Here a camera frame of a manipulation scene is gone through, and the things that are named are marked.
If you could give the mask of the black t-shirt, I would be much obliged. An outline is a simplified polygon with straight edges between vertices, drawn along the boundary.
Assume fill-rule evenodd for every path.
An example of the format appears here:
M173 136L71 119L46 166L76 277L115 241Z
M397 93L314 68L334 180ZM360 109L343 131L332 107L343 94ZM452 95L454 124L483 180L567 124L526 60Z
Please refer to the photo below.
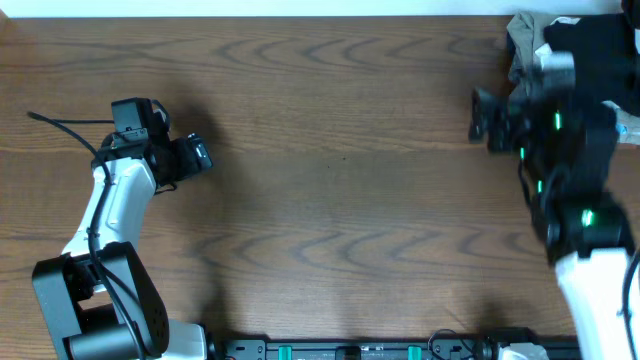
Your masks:
M635 30L622 13L584 17L544 29L553 51L573 55L576 91L594 102L610 101L639 114L639 53Z

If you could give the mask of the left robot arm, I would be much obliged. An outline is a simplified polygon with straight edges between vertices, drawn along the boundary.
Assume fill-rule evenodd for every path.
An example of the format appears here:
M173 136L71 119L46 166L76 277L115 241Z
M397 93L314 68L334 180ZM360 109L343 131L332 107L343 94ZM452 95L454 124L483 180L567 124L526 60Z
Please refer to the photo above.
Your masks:
M60 359L206 359L203 326L169 318L137 252L150 200L211 168L195 133L170 137L155 99L111 105L114 126L93 156L93 190L57 257L38 262L32 285Z

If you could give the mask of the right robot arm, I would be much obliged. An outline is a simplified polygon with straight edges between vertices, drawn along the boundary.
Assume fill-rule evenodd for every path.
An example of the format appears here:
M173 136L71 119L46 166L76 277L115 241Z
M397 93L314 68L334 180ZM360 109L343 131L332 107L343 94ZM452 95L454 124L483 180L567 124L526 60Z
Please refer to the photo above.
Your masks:
M607 188L618 137L614 111L580 94L471 93L469 139L518 156L532 226L584 359L639 356L639 247Z

